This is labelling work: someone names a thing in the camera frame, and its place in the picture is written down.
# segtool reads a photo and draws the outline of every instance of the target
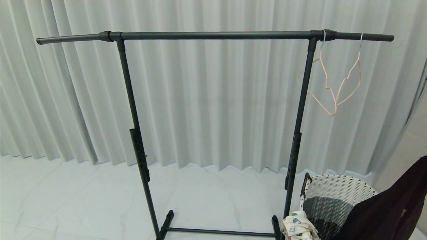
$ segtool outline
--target white marble floor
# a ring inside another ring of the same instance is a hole
[[[174,164],[149,169],[160,226],[172,209],[173,227],[272,233],[271,217],[283,214],[285,169],[279,174]],[[0,170],[2,240],[155,239],[136,165],[4,156]],[[169,232],[167,239],[257,238]],[[411,238],[426,239],[418,230]]]

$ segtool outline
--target horizontal bar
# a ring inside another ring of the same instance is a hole
[[[167,228],[168,231],[193,232],[193,233],[211,233],[211,234],[228,234],[242,236],[257,236],[257,237],[275,237],[274,233],[262,232],[245,232],[245,231],[222,231],[209,229],[192,229],[192,228]]]
[[[326,31],[326,41],[360,40],[361,33]],[[74,41],[122,40],[245,40],[245,39],[312,39],[323,41],[324,31],[305,32],[100,32],[98,34],[37,38],[38,44]],[[393,41],[393,35],[364,33],[365,41]]]

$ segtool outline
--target pleated drape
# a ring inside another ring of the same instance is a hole
[[[39,46],[37,37],[148,31],[307,31],[395,35],[362,43],[362,82],[330,117],[307,97],[298,169],[377,173],[420,92],[427,3],[414,1],[8,0],[0,7],[1,154],[136,162],[115,44]],[[286,167],[308,41],[126,41],[149,163]],[[335,92],[359,41],[322,49]],[[309,89],[333,109],[319,64]],[[358,81],[355,71],[343,96]]]

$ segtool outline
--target black metal clothes rack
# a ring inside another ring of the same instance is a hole
[[[128,62],[126,58],[125,40],[244,40],[244,39],[305,39],[308,40],[307,60],[305,63],[304,77],[301,88],[301,95],[298,104],[298,112],[295,123],[294,136],[292,141],[288,172],[285,180],[286,202],[284,209],[284,217],[289,215],[292,191],[295,181],[295,172],[298,161],[299,147],[301,142],[301,122],[304,112],[305,100],[307,97],[308,82],[310,79],[311,67],[313,65],[314,52],[316,50],[317,41],[331,41],[336,39],[344,40],[362,40],[365,41],[393,41],[394,36],[383,34],[366,34],[364,33],[348,33],[336,32],[333,30],[313,30],[306,32],[100,32],[98,34],[89,35],[73,35],[51,38],[37,38],[38,44],[77,42],[77,41],[106,41],[116,42],[117,49],[120,54],[120,62],[123,69],[126,90],[128,94],[130,109],[134,128],[130,129],[135,155],[140,171],[142,184],[144,187],[145,197],[147,199],[148,209],[151,216],[156,240],[164,240],[166,233],[169,231],[190,232],[190,233],[210,233],[210,234],[230,234],[244,235],[257,237],[273,237],[276,240],[283,239],[281,234],[278,219],[272,217],[274,233],[260,232],[244,232],[244,231],[223,231],[223,230],[208,230],[208,229],[193,229],[193,228],[174,228],[170,224],[174,213],[172,210],[166,215],[166,220],[163,226],[159,229],[156,215],[154,212],[153,200],[151,198],[148,182],[150,181],[149,170],[146,161],[146,155],[142,142],[141,129],[136,111],[135,99],[132,90],[131,77],[129,73]]]

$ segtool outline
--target wicker basket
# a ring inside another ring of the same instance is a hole
[[[300,208],[319,231],[322,240],[336,235],[353,207],[377,192],[362,180],[344,175],[305,174]]]

